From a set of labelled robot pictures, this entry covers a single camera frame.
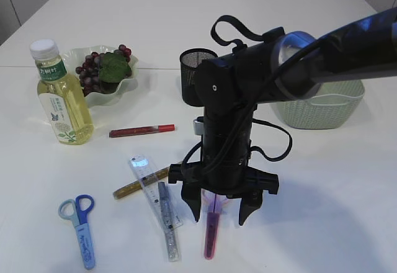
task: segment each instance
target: red marker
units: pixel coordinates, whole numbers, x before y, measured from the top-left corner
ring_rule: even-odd
[[[173,132],[174,130],[175,130],[174,124],[125,128],[125,129],[112,130],[111,132],[109,132],[109,138],[129,137],[130,135],[147,135],[149,133],[159,133],[159,132]]]

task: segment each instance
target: fruit plate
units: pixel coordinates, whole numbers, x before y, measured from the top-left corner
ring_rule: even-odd
[[[63,63],[65,64],[66,70],[69,73],[74,74],[78,78],[78,74],[76,74],[76,67],[81,66],[86,58],[86,55],[90,55],[92,52],[96,51],[98,53],[106,53],[107,51],[113,52],[116,50],[115,47],[109,47],[107,45],[96,45],[94,47],[88,48],[74,48],[66,53],[62,54]],[[94,105],[110,105],[117,102],[121,95],[129,90],[132,90],[136,87],[136,62],[138,62],[138,58],[131,55],[131,60],[128,63],[132,69],[132,76],[130,78],[123,79],[117,86],[117,89],[114,93],[111,94],[101,94],[97,92],[92,92],[88,94],[86,98],[86,102],[88,107],[92,107]]]

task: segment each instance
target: scissors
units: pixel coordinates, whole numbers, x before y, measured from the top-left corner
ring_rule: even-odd
[[[90,206],[81,210],[80,200],[89,199]],[[72,215],[66,215],[64,209],[67,205],[71,204],[73,208]],[[70,199],[65,200],[58,209],[58,214],[61,218],[70,220],[73,223],[74,229],[77,234],[77,241],[79,242],[81,257],[83,259],[84,267],[90,270],[95,267],[94,248],[92,247],[91,234],[89,232],[89,225],[87,222],[88,213],[94,208],[94,199],[87,194],[82,194],[76,197],[76,201]]]

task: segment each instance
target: green basket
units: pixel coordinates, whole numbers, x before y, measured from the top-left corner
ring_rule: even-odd
[[[277,109],[291,127],[332,129],[340,127],[350,117],[364,92],[360,80],[325,83],[311,99],[278,102]]]

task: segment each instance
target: pen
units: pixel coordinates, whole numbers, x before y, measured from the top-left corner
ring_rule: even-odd
[[[156,182],[157,180],[164,179],[165,177],[168,176],[168,170],[169,170],[169,167],[166,167],[164,169],[160,169],[159,171],[146,176],[145,179],[143,180],[143,181],[145,181],[145,185],[149,185],[149,184]],[[113,196],[116,200],[118,200],[118,199],[121,199],[122,197],[126,197],[128,194],[132,194],[140,189],[142,189],[141,184],[139,183],[139,181],[135,181],[135,182],[130,183],[129,185],[126,185],[120,189],[117,189],[115,192],[113,192]]]
[[[124,129],[111,130],[109,132],[109,138],[129,137],[130,135],[147,135],[149,133],[159,133],[159,132],[173,132],[174,130],[175,130],[174,124],[124,128]]]

